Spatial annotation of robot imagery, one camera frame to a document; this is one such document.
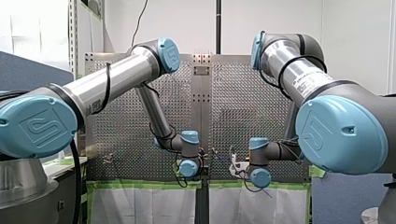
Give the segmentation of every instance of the perforated metal panel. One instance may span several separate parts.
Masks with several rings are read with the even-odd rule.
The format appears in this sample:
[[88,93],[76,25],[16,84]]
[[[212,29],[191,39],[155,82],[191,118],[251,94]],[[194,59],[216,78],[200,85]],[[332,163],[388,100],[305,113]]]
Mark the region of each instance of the perforated metal panel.
[[[211,162],[211,178],[232,178],[229,172],[230,146],[236,151],[237,159],[243,161],[248,156],[250,137],[280,140],[288,105],[289,101],[279,90],[266,85],[259,73],[250,68],[250,57],[214,55],[209,146],[219,152],[220,159]],[[271,161],[269,170],[275,181],[308,181],[307,164]]]
[[[86,54],[86,73],[124,57]],[[205,62],[209,74],[199,74],[201,65],[196,57],[199,56],[182,55],[179,70],[157,79],[153,87],[161,95],[165,115],[178,131],[200,126],[196,130],[205,132],[201,136],[208,136],[202,138],[206,143],[201,145],[207,146],[208,141],[208,147],[219,152],[221,160],[209,163],[210,178],[229,179],[229,147],[234,147],[241,161],[248,155],[250,137],[281,139],[289,102],[250,69],[248,56],[211,55],[210,61]],[[89,179],[174,180],[174,156],[153,145],[149,120],[134,91],[109,104],[90,119],[88,126]],[[274,181],[309,180],[306,164],[272,161],[270,171]]]
[[[94,72],[114,63],[124,54],[87,54],[87,70]],[[160,94],[163,111],[177,130],[191,126],[191,64],[182,62],[178,71],[152,82]],[[89,179],[131,178],[174,180],[175,156],[153,144],[149,120],[134,90],[128,91],[94,116],[89,127]]]

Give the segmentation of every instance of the cable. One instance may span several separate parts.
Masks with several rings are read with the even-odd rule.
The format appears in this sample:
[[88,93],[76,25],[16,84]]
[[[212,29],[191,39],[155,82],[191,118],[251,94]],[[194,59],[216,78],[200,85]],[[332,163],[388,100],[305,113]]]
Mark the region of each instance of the cable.
[[395,97],[396,93],[388,94],[388,95],[383,95],[382,97]]
[[198,165],[199,170],[195,176],[201,175],[202,171],[204,170],[204,161],[201,158],[201,156],[198,156],[198,162],[199,162],[199,165]]
[[24,95],[28,92],[29,91],[8,91],[8,92],[0,93],[0,101],[12,99],[12,98]]
[[145,86],[147,89],[154,91],[155,94],[157,94],[158,98],[160,98],[160,94],[158,93],[158,91],[156,91],[154,88],[150,87],[146,82],[143,82],[143,86]]
[[111,88],[111,85],[110,85],[110,79],[111,79],[110,78],[110,69],[111,69],[111,63],[106,63],[107,82],[106,82],[105,99],[103,100],[103,103],[102,103],[101,107],[97,111],[92,113],[93,115],[102,112],[102,110],[104,110],[105,107],[107,106],[108,98],[110,98],[110,88]]
[[131,44],[132,47],[134,46],[134,37],[136,36],[137,31],[139,30],[140,20],[142,19],[143,13],[145,13],[145,11],[146,11],[148,2],[149,2],[149,0],[146,0],[145,5],[143,6],[142,12],[140,12],[139,18],[137,19],[136,30],[134,30],[134,36],[132,37],[132,44]]
[[[175,156],[175,165],[176,165],[177,171],[178,171],[177,156],[178,156],[178,153],[176,153],[176,156]],[[185,177],[181,177],[181,178],[180,178],[180,179],[182,179],[182,180],[184,181],[184,185],[181,185],[180,180],[178,179],[178,176],[177,176],[176,173],[175,173],[175,179],[176,179],[178,185],[179,185],[181,188],[183,188],[183,189],[186,188],[186,187],[189,185],[189,183],[187,183],[187,180],[186,180]]]
[[291,100],[291,101],[292,101],[292,99],[291,99],[290,96],[286,93],[285,89],[284,89],[283,86],[282,86],[282,77],[283,77],[283,74],[284,74],[285,71],[286,71],[286,68],[287,68],[290,64],[292,64],[292,63],[294,63],[294,62],[296,62],[296,61],[298,61],[298,60],[300,60],[300,59],[315,59],[316,61],[318,61],[318,62],[322,65],[322,67],[323,67],[323,72],[324,72],[324,73],[327,73],[326,64],[325,64],[320,58],[318,58],[317,56],[314,56],[314,55],[300,55],[300,56],[298,56],[298,57],[295,57],[295,58],[292,58],[292,59],[288,60],[288,61],[282,66],[282,68],[280,69],[279,75],[278,75],[278,77],[277,77],[277,85],[278,85],[280,91],[282,92],[282,94],[283,94],[286,98],[288,98],[289,100]]
[[70,143],[70,148],[73,154],[73,161],[75,164],[75,176],[76,176],[76,200],[75,200],[75,211],[73,215],[73,224],[78,224],[79,210],[81,207],[81,167],[79,164],[79,155],[74,139]]
[[[176,128],[175,128],[174,126],[169,125],[169,126],[173,129],[173,131],[170,132],[170,133],[169,133],[168,135],[166,135],[165,137],[157,136],[157,134],[155,134],[155,132],[152,131],[151,123],[149,123],[148,126],[149,126],[149,130],[151,131],[151,134],[154,135],[154,137],[157,139],[158,145],[160,145],[160,147],[161,147],[162,149],[165,149],[166,151],[168,151],[168,152],[170,152],[170,153],[178,153],[178,151],[174,150],[174,149],[173,149],[173,146],[172,146],[172,145],[173,145],[173,140],[174,140],[175,137],[176,137]],[[160,140],[164,140],[164,141],[170,140],[169,146],[170,146],[171,149],[166,148],[166,147],[161,143]]]
[[244,171],[244,185],[245,185],[245,188],[247,188],[248,191],[250,191],[252,193],[257,193],[257,192],[260,192],[260,191],[262,191],[264,189],[264,188],[260,188],[260,189],[256,189],[256,190],[250,189],[248,187],[248,184],[247,184],[246,175],[247,175],[247,171]]
[[285,149],[287,149],[288,152],[291,153],[291,154],[296,158],[295,162],[296,162],[297,164],[299,164],[299,165],[302,164],[302,161],[301,161],[300,157],[297,156],[297,154],[296,154],[293,150],[291,150],[291,148],[289,148],[286,144],[284,144],[284,143],[282,143],[282,142],[276,142],[276,143],[279,145],[279,147],[284,147]]

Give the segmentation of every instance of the robotic arm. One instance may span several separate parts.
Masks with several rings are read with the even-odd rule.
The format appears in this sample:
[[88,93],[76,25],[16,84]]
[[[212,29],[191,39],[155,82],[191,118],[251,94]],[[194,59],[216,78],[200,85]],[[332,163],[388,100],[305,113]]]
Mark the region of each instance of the robotic arm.
[[[292,152],[300,155],[301,150],[309,161],[329,172],[365,175],[396,171],[395,98],[374,95],[355,82],[327,75],[320,46],[307,35],[261,32],[254,40],[251,58],[253,69],[274,77],[275,86],[295,103],[288,122],[290,127],[295,123],[299,146]],[[288,152],[274,157],[282,148],[271,147],[271,143],[258,144],[260,153],[251,153],[255,148],[252,140],[250,166],[260,161],[260,169],[264,169],[268,160],[296,159]],[[255,185],[268,186],[269,173],[260,176],[265,185]]]
[[[161,38],[137,45],[130,50],[129,57],[62,87],[49,84],[2,101],[0,153],[17,159],[53,155],[70,144],[88,116],[100,112],[107,102],[136,88],[160,145],[186,157],[197,156],[198,133],[174,133],[166,121],[158,96],[148,87],[150,81],[173,73],[178,67],[176,44],[171,39]],[[195,175],[197,163],[192,160],[187,164],[190,166],[181,165],[182,171],[187,170],[186,176],[189,172]]]

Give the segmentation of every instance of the black cable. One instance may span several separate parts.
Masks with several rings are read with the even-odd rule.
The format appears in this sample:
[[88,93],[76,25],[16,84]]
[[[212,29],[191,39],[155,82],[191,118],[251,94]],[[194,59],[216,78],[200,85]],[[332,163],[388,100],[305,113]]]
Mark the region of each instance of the black cable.
[[[178,156],[178,153],[176,153],[176,156],[175,156],[175,165],[176,165],[176,167],[177,167],[177,171],[178,171],[178,166],[177,166],[177,156]],[[181,183],[180,183],[180,180],[179,180],[179,178],[178,178],[178,176],[177,176],[177,174],[175,174],[175,179],[176,179],[176,181],[177,181],[177,183],[178,183],[178,185],[181,187],[181,188],[186,188],[188,185],[189,185],[189,183],[187,183],[187,180],[186,180],[186,178],[180,178],[180,179],[182,179],[183,181],[184,181],[184,185],[181,185]]]
[[70,143],[70,148],[72,150],[73,154],[73,161],[75,164],[75,176],[76,176],[76,200],[75,200],[75,211],[73,215],[73,224],[78,224],[79,220],[79,210],[81,207],[81,167],[79,164],[79,155],[78,155],[78,150],[76,147],[76,143],[74,139]]
[[145,5],[143,6],[142,12],[140,12],[139,18],[137,19],[136,30],[134,30],[134,36],[132,37],[132,44],[131,44],[132,47],[134,46],[134,37],[136,36],[137,31],[139,30],[140,20],[142,19],[143,13],[145,13],[145,11],[146,11],[148,2],[149,2],[149,0],[146,0]]
[[146,82],[143,82],[143,86],[145,86],[147,89],[154,91],[155,94],[157,94],[158,98],[160,98],[160,94],[158,93],[157,90],[155,90],[154,88],[150,87]]
[[102,105],[100,107],[100,109],[98,109],[97,111],[93,112],[92,114],[98,114],[100,112],[102,112],[108,103],[108,98],[110,98],[110,69],[111,69],[111,63],[106,63],[106,76],[107,76],[107,82],[106,82],[106,93],[105,93],[105,99],[102,102]]
[[256,190],[250,189],[248,187],[248,184],[247,184],[246,174],[247,174],[247,172],[245,171],[244,172],[244,185],[245,185],[245,188],[247,188],[248,191],[253,192],[253,193],[257,193],[257,192],[260,192],[260,191],[262,191],[264,189],[264,188],[260,188],[260,189],[256,189]]
[[395,97],[396,93],[388,94],[388,95],[383,95],[382,97]]
[[282,86],[282,77],[283,77],[283,74],[284,74],[285,71],[286,71],[286,68],[287,68],[290,64],[292,64],[292,63],[294,63],[294,62],[296,62],[296,61],[298,61],[298,60],[300,60],[300,59],[314,59],[314,60],[318,61],[318,62],[322,65],[322,67],[323,67],[323,72],[324,72],[324,73],[327,73],[326,64],[325,64],[320,58],[318,58],[317,56],[314,56],[314,55],[300,55],[300,56],[298,56],[298,57],[295,57],[295,58],[292,58],[292,59],[288,60],[288,61],[282,66],[282,68],[280,69],[279,75],[278,75],[278,77],[277,77],[277,85],[278,85],[280,91],[282,92],[282,94],[283,94],[286,98],[288,98],[288,99],[290,99],[290,100],[291,100],[290,96],[286,93],[285,89],[284,89],[283,86]]
[[0,94],[0,101],[12,99],[28,93],[29,91],[8,91]]
[[279,147],[279,158],[278,158],[278,160],[280,161],[280,160],[282,160],[282,147],[280,146],[280,143],[276,142],[276,144],[277,144],[277,147]]
[[199,162],[199,165],[198,165],[199,168],[198,168],[198,172],[195,176],[201,175],[202,171],[204,170],[204,161],[201,159],[201,156],[198,156],[198,162]]
[[265,77],[265,75],[262,73],[262,70],[261,70],[261,69],[259,69],[259,73],[260,73],[260,77],[262,78],[262,80],[264,80],[265,83],[267,83],[268,85],[270,85],[270,86],[272,86],[272,87],[275,87],[275,88],[279,89],[279,87],[278,87],[276,84],[270,82],[270,81]]
[[[176,150],[174,150],[173,149],[173,140],[174,140],[174,138],[176,137],[176,128],[174,127],[174,126],[172,126],[172,125],[169,125],[172,129],[173,129],[173,131],[172,132],[170,132],[168,135],[166,135],[165,137],[160,137],[160,136],[157,136],[157,134],[155,134],[155,132],[152,130],[152,128],[151,128],[151,123],[149,123],[148,124],[148,126],[149,126],[149,130],[150,130],[150,132],[151,132],[151,134],[152,135],[154,135],[154,137],[157,139],[157,142],[158,142],[158,145],[160,145],[160,147],[162,148],[162,149],[165,149],[166,151],[168,151],[168,152],[170,152],[170,153],[178,153],[178,151],[176,151]],[[167,140],[170,140],[170,144],[169,144],[169,146],[171,147],[171,149],[168,149],[168,148],[166,148],[162,143],[161,143],[161,141],[160,140],[164,140],[164,141],[167,141]]]

